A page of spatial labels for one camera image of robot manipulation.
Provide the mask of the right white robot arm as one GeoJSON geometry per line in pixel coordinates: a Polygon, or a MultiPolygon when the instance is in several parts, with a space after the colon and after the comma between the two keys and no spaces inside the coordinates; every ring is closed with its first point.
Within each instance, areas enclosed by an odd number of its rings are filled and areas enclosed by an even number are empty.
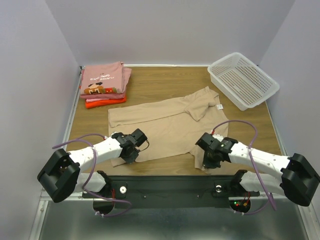
{"type": "Polygon", "coordinates": [[[203,151],[202,164],[207,169],[219,168],[221,162],[242,164],[255,172],[245,172],[230,182],[231,192],[265,192],[285,196],[291,202],[308,207],[320,184],[320,176],[301,154],[283,156],[250,148],[219,134],[204,133],[196,142],[203,151]]]}

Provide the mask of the orange folded t-shirt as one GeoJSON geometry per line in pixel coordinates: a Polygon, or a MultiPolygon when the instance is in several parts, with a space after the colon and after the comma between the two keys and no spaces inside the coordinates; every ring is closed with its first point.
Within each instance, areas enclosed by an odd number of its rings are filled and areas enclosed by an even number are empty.
{"type": "Polygon", "coordinates": [[[122,104],[122,103],[125,103],[126,101],[127,101],[127,95],[125,95],[125,97],[121,99],[110,99],[105,101],[96,101],[96,102],[89,102],[89,103],[86,103],[86,100],[85,100],[85,107],[87,109],[92,109],[92,108],[97,108],[102,106],[122,104]]]}

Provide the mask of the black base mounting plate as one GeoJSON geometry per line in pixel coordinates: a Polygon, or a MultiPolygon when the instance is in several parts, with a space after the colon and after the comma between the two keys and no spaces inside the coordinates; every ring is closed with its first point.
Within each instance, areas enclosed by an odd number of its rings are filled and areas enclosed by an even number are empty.
{"type": "Polygon", "coordinates": [[[103,175],[103,197],[126,200],[133,208],[229,208],[229,198],[257,197],[240,185],[243,173],[236,175],[103,175]]]}

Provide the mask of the pink printed folded t-shirt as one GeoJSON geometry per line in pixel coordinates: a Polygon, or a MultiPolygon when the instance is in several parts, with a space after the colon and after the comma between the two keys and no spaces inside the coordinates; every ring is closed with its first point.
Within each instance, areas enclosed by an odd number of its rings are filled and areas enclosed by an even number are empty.
{"type": "Polygon", "coordinates": [[[122,61],[87,65],[82,74],[80,94],[122,94],[127,89],[131,73],[132,69],[125,67],[122,61]]]}

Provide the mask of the beige t-shirt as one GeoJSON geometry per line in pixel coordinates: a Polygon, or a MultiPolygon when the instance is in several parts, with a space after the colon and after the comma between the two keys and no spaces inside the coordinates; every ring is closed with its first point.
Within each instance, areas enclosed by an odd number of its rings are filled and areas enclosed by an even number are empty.
{"type": "Polygon", "coordinates": [[[204,169],[204,151],[196,142],[227,120],[219,94],[209,87],[190,95],[108,110],[108,132],[130,134],[140,129],[150,145],[136,162],[190,153],[194,166],[204,169]]]}

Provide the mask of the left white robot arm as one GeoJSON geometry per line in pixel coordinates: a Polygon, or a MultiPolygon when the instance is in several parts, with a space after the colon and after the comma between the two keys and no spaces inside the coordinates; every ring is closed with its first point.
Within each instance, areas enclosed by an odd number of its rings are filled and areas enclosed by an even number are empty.
{"type": "Polygon", "coordinates": [[[54,153],[37,175],[38,182],[55,203],[60,203],[73,193],[94,192],[100,197],[111,193],[111,184],[101,173],[95,172],[98,163],[121,158],[133,163],[141,150],[140,146],[148,141],[147,136],[136,129],[131,134],[114,132],[104,136],[97,144],[65,151],[63,144],[53,147],[54,153]]]}

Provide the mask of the dark pink folded t-shirt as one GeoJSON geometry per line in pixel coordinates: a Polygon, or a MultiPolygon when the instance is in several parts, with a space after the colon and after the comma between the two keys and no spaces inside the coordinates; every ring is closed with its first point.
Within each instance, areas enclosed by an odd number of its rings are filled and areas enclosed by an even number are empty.
{"type": "Polygon", "coordinates": [[[107,93],[107,94],[81,94],[80,98],[82,99],[123,99],[126,96],[126,93],[107,93]]]}

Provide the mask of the light pink folded t-shirt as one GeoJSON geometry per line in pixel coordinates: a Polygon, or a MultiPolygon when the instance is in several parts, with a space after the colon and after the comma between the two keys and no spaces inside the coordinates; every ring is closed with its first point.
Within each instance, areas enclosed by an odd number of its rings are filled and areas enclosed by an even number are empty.
{"type": "Polygon", "coordinates": [[[99,102],[99,101],[109,101],[109,98],[92,98],[92,99],[86,99],[86,103],[93,103],[93,102],[99,102]]]}

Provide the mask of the white plastic basket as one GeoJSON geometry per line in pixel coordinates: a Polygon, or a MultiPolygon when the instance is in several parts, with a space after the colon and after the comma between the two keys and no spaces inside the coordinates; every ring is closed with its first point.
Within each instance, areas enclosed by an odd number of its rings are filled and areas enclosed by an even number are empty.
{"type": "Polygon", "coordinates": [[[211,82],[241,111],[272,97],[280,85],[251,60],[233,52],[207,67],[211,82]]]}

